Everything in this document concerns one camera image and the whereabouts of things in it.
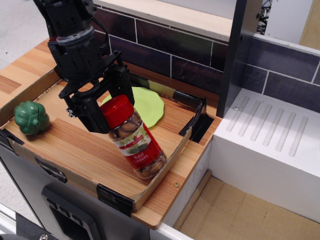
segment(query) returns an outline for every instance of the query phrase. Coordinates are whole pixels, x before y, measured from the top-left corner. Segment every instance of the red cap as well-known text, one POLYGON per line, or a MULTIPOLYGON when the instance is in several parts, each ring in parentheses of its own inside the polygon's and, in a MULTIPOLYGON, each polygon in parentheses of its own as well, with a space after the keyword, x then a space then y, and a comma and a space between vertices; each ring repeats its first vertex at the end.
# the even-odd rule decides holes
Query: red cap
POLYGON ((121 125, 135 110, 128 97, 124 94, 111 98, 100 109, 110 129, 121 125))

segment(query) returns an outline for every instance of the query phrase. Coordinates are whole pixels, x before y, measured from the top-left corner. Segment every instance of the spice jar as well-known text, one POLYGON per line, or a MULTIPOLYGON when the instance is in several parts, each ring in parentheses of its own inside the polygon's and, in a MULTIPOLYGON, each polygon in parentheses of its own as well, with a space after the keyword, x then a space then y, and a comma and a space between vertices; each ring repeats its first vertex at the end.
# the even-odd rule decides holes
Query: spice jar
POLYGON ((110 128, 109 137, 138 177, 155 176, 167 158, 128 97, 115 96, 103 104, 101 110, 110 128))

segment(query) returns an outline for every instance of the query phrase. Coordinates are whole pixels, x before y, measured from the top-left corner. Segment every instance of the jar label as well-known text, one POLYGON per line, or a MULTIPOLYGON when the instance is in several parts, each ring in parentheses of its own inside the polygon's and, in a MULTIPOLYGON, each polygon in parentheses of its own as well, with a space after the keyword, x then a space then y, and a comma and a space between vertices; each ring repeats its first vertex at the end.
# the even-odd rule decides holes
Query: jar label
POLYGON ((134 169, 147 167, 161 154, 160 146, 144 123, 133 134, 114 143, 134 169))

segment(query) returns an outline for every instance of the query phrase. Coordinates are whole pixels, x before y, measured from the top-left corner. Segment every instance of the green pepper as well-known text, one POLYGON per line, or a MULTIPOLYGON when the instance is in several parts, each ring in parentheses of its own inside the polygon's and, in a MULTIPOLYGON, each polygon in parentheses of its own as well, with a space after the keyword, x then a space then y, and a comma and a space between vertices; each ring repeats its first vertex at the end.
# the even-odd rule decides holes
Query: green pepper
POLYGON ((49 116, 45 107, 37 102, 21 102, 14 109, 14 121, 20 127, 22 133, 35 135, 46 129, 49 116))

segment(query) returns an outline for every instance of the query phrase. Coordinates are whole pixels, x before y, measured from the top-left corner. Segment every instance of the cardboard floor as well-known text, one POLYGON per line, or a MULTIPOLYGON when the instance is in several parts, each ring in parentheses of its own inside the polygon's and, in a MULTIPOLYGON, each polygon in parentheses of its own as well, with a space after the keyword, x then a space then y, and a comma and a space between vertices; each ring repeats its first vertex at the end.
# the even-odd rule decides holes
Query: cardboard floor
POLYGON ((180 228, 194 240, 320 240, 320 224, 211 177, 180 228))

